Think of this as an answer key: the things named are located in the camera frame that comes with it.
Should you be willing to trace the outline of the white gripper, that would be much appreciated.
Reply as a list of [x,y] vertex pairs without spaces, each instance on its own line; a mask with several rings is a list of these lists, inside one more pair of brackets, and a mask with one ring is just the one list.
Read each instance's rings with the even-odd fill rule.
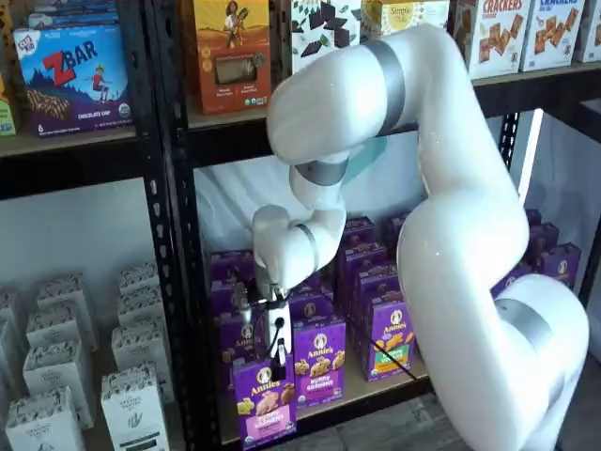
[[286,356],[292,353],[292,321],[287,302],[265,303],[260,314],[260,358],[273,358],[273,378],[286,377]]

